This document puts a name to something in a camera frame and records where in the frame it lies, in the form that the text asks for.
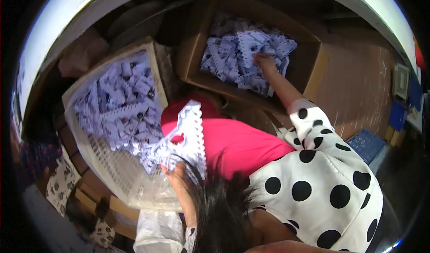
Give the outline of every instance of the red object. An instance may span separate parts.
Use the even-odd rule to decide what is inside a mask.
[[[419,66],[421,70],[426,71],[426,65],[424,63],[423,54],[421,53],[421,50],[418,47],[415,47],[415,58],[417,61],[417,66]]]
[[[214,168],[218,164],[225,178],[231,178],[235,171],[240,171],[244,178],[248,177],[269,162],[295,151],[276,136],[226,118],[217,112],[209,99],[201,95],[178,100],[163,111],[161,128],[165,135],[176,127],[179,112],[191,99],[202,105],[207,167]]]

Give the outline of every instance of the blue container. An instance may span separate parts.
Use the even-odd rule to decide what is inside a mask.
[[[347,144],[351,146],[369,165],[385,145],[385,141],[375,136],[367,129],[362,129],[353,137],[349,138]]]

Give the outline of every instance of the woman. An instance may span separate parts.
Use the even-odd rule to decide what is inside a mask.
[[[278,73],[272,57],[256,54],[254,63],[294,127],[281,140],[225,118],[207,97],[191,97],[202,103],[207,178],[196,187],[183,172],[186,163],[173,172],[163,168],[184,212],[183,252],[242,253],[284,240],[365,252],[382,212],[378,181],[324,112]],[[189,99],[164,111],[164,134]]]

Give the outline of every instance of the black hair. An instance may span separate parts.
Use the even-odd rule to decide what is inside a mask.
[[[245,224],[250,224],[248,208],[254,189],[247,189],[249,180],[235,172],[230,180],[222,177],[217,166],[207,170],[205,180],[191,164],[187,168],[197,178],[184,181],[193,200],[197,228],[193,253],[243,253],[250,249],[250,239],[245,234]]]

